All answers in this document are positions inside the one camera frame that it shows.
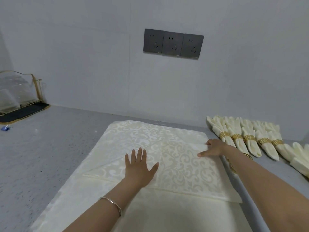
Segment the left hand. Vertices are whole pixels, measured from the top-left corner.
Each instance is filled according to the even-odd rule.
[[[153,179],[155,173],[158,170],[159,163],[156,163],[150,171],[148,171],[147,164],[147,153],[141,147],[138,149],[137,156],[135,157],[135,150],[131,153],[131,162],[129,161],[128,154],[125,155],[126,161],[126,176],[125,179],[133,184],[137,184],[138,187],[145,187]]]

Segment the cream napkin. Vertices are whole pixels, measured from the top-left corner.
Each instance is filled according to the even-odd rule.
[[[207,116],[206,120],[212,125],[213,131],[218,137],[220,137],[220,133],[228,132],[226,125],[224,124],[224,119],[222,117],[214,116],[214,118],[212,119]],[[231,137],[224,136],[221,140],[233,147],[236,147]]]
[[[245,137],[245,136],[248,136],[248,135],[252,135],[253,137],[255,137],[255,130],[253,129],[252,122],[250,120],[242,119],[241,117],[239,117],[239,120],[240,120],[242,136]],[[261,157],[262,156],[261,150],[260,150],[259,145],[257,144],[256,141],[247,140],[246,144],[247,144],[247,147],[248,147],[249,151],[251,152],[251,154],[253,154],[255,157]]]
[[[309,145],[306,144],[303,148],[299,143],[294,142],[293,150],[296,157],[292,159],[290,165],[309,178]]]
[[[266,154],[269,157],[271,157],[272,159],[279,161],[278,153],[277,153],[276,149],[274,148],[274,146],[272,145],[271,142],[266,142],[266,143],[262,143],[262,144],[260,143],[261,141],[265,141],[265,140],[269,139],[268,133],[265,130],[264,126],[262,125],[262,122],[261,121],[253,121],[253,129],[255,130],[256,140],[259,142],[259,144],[264,149]]]
[[[294,151],[290,145],[283,143],[282,136],[280,134],[280,126],[269,122],[262,122],[262,125],[268,132],[269,139],[272,141],[272,144],[276,150],[283,156],[283,158],[291,162],[295,157]]]
[[[240,150],[242,153],[249,154],[246,144],[241,136],[239,118],[235,119],[234,117],[224,117],[224,121],[227,127],[227,131],[234,140],[234,143],[238,150]]]

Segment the electrical outlet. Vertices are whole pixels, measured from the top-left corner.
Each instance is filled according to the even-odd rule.
[[[164,32],[162,54],[180,55],[183,33]]]
[[[145,28],[144,52],[161,53],[164,31]]]
[[[204,36],[184,34],[180,56],[187,58],[199,58]]]

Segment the speckled countertop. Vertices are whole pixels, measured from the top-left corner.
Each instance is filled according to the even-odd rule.
[[[196,130],[216,138],[208,128],[52,106],[0,132],[0,231],[28,231],[108,125],[122,120]],[[265,155],[254,160],[309,198],[309,181],[285,161]],[[237,175],[227,172],[253,231],[268,231]]]

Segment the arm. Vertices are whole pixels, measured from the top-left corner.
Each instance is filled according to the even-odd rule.
[[[282,179],[221,140],[206,143],[212,148],[198,156],[229,158],[246,190],[272,232],[308,231],[309,200]]]
[[[139,148],[135,157],[135,150],[131,154],[131,163],[128,154],[126,160],[126,176],[105,197],[112,199],[124,210],[135,195],[153,179],[159,163],[148,171],[146,165],[147,153]],[[106,199],[101,199],[88,208],[63,232],[108,232],[111,231],[119,218],[118,207]]]

